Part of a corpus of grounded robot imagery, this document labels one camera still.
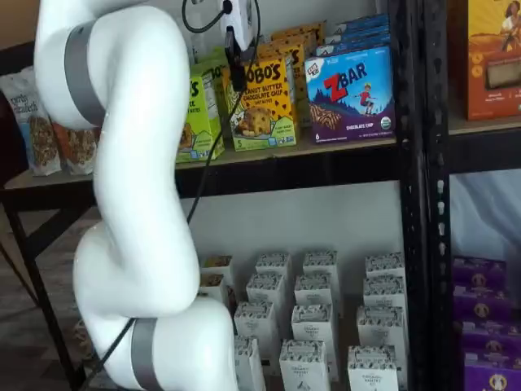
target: robotic arm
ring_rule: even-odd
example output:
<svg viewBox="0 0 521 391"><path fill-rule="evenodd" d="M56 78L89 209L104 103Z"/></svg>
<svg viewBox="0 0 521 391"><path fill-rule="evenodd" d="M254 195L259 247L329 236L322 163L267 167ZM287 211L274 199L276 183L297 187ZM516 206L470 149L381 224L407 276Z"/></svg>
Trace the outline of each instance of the robotic arm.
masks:
<svg viewBox="0 0 521 391"><path fill-rule="evenodd" d="M190 93L186 45L169 15L129 7L140 2L40 5L43 103L69 128L103 124L94 169L103 221L78 246L74 292L100 357L138 319L105 365L119 386L235 391L231 318L222 304L196 298L199 263L173 180ZM222 22L242 37L236 47L251 41L247 5L234 0Z"/></svg>

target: black cable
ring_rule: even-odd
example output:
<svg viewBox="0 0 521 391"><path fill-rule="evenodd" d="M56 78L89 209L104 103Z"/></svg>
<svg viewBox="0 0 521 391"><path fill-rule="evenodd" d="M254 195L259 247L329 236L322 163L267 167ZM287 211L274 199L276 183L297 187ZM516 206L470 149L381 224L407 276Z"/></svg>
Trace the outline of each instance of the black cable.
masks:
<svg viewBox="0 0 521 391"><path fill-rule="evenodd" d="M221 17L225 14L225 13L229 13L229 12L226 12L224 9L221 10L221 12L219 12L217 14L217 16L215 18L212 19L212 21L210 23L208 23L206 26L204 27L192 27L188 24L188 20L186 19L186 1L187 0L182 0L182 8L181 8L181 16L182 16L182 23L184 23L185 27L188 29L188 31L190 31L191 33L194 33L194 34L199 34L199 33L205 33L207 32L209 29L211 29L213 27L213 25L215 23L217 23Z"/></svg>
<svg viewBox="0 0 521 391"><path fill-rule="evenodd" d="M247 72L246 72L247 75L252 70L253 63L257 56L257 46L259 45L259 41L261 39L261 10L259 9L258 0L254 0L254 2L255 2L255 8L257 11L257 35L256 35L255 45L253 47L253 54L252 54L252 57L250 58L250 64L248 65L248 68L247 68ZM222 15L224 15L225 13L229 13L229 12L221 11L216 16L216 18L214 18L214 20L212 20L212 22L210 22L207 26L202 28L203 31L194 31L194 30L201 30L201 29L193 29L191 26L188 25L188 22L186 21L185 12L186 12L186 0L183 0L182 20L183 20L183 23L185 24L186 28L189 29L192 33L202 33L204 31L210 29L222 17ZM235 101L235 104L228 116L227 123L230 123L231 117L235 114L235 110L237 110L237 107L239 106L241 98L243 97L244 92L246 92L246 89L247 89L247 86L244 86L244 88L239 93L239 96L237 97L237 100ZM197 205L199 204L201 196L203 195L204 185L206 183L206 178L208 176L208 167L210 166L210 163L212 162L213 152L215 151L217 143L219 143L219 140L221 139L221 137L222 137L222 130L219 132L216 140L213 142L212 148L210 149L210 153L208 154L208 158L204 165L203 176L201 178L201 182L199 183L199 188L197 189L197 196L195 197L194 203L192 204L190 212L188 213L188 218L186 219L188 221L188 224L190 224L192 217L194 216L195 209L197 208ZM99 372L101 372L101 370L105 366L105 362L107 362L107 360L111 357L111 354L114 352L114 350L116 350L117 346L120 344L121 340L123 340L123 337L130 330L130 328L132 327L132 325L134 324L135 321L136 321L135 318L129 319L129 321L125 324L125 327L123 327L123 330L121 330L120 334L117 336L117 338L114 340L114 342L112 342L112 344L108 348L105 355L103 355L103 358L96 363L92 372L87 376L87 378L85 379L85 381L83 382L81 387L78 389L78 391L87 390L90 382L96 377L96 375Z"/></svg>

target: cartoon illustration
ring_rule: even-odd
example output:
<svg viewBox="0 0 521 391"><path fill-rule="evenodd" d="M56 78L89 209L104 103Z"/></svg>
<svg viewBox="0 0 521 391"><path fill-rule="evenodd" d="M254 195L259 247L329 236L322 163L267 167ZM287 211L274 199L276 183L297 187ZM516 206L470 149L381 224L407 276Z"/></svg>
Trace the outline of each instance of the cartoon illustration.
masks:
<svg viewBox="0 0 521 391"><path fill-rule="evenodd" d="M360 97L360 105L366 108L366 115L370 116L373 113L373 106L374 103L371 102L369 99L376 99L375 97L371 96L371 83L366 83L364 85L364 90L358 94L355 95L356 97Z"/></svg>

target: orange cereal box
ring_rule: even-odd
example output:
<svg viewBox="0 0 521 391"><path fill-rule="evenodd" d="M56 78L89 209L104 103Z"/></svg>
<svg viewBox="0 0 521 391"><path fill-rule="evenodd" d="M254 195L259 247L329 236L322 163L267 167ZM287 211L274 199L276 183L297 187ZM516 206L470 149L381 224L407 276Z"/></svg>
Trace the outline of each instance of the orange cereal box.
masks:
<svg viewBox="0 0 521 391"><path fill-rule="evenodd" d="M317 44L324 44L325 35L325 27L326 21L310 23L310 24L302 24L301 26L292 27L290 29L284 29L281 31L277 31L276 33L271 34L271 39L279 39L284 37L289 37L291 35L301 35L304 33L314 32L315 37L317 38Z"/></svg>
<svg viewBox="0 0 521 391"><path fill-rule="evenodd" d="M299 126L291 57L261 56L246 78L246 92L230 120L235 151L295 145ZM223 86L231 112L239 93L228 68Z"/></svg>
<svg viewBox="0 0 521 391"><path fill-rule="evenodd" d="M521 6L468 1L469 120L521 113Z"/></svg>

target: white box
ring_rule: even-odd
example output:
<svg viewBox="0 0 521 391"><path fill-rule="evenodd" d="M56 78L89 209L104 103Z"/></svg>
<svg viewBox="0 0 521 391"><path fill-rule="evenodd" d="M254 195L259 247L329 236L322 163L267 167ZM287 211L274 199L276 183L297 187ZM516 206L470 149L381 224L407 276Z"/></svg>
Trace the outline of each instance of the white box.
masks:
<svg viewBox="0 0 521 391"><path fill-rule="evenodd" d="M266 253L259 256L255 264L257 273L274 272L283 275L286 278L286 288L288 297L288 306L292 308L295 305L293 297L293 287L295 286L295 274L291 261L291 255L288 253Z"/></svg>
<svg viewBox="0 0 521 391"><path fill-rule="evenodd" d="M295 299L297 305L331 304L333 311L336 311L331 291L331 275L317 272L297 276Z"/></svg>
<svg viewBox="0 0 521 391"><path fill-rule="evenodd" d="M404 311L405 346L409 352L409 329L407 328L407 298L403 277L380 275L364 279L364 305L400 307Z"/></svg>
<svg viewBox="0 0 521 391"><path fill-rule="evenodd" d="M296 340L324 341L329 379L339 381L338 328L331 305L296 305L291 325Z"/></svg>
<svg viewBox="0 0 521 391"><path fill-rule="evenodd" d="M367 277L378 277L380 275L395 275L396 277L403 277L405 286L407 286L404 254L389 253L378 255L377 257L367 257L366 275Z"/></svg>
<svg viewBox="0 0 521 391"><path fill-rule="evenodd" d="M361 306L357 311L357 325L360 345L394 347L398 384L401 389L409 389L403 309L400 307Z"/></svg>
<svg viewBox="0 0 521 391"><path fill-rule="evenodd" d="M266 391L257 339L235 336L234 346L239 391Z"/></svg>
<svg viewBox="0 0 521 391"><path fill-rule="evenodd" d="M349 346L348 376L353 391L398 391L391 346Z"/></svg>
<svg viewBox="0 0 521 391"><path fill-rule="evenodd" d="M258 340L260 362L266 375L280 374L278 356L281 340L275 316L274 304L267 301L240 302L234 316L237 333Z"/></svg>
<svg viewBox="0 0 521 391"><path fill-rule="evenodd" d="M275 272L255 273L246 286L249 301L271 301L277 315L278 332L282 338L290 336L291 307L288 303L286 278Z"/></svg>
<svg viewBox="0 0 521 391"><path fill-rule="evenodd" d="M341 318L344 317L344 294L340 284L339 266L336 261L336 251L314 251L304 256L304 273L323 272L331 275L331 289L335 307Z"/></svg>
<svg viewBox="0 0 521 391"><path fill-rule="evenodd" d="M201 275L199 294L211 297L230 308L228 301L228 289L223 275Z"/></svg>
<svg viewBox="0 0 521 391"><path fill-rule="evenodd" d="M326 346L321 340L285 340L280 353L286 391L330 391Z"/></svg>

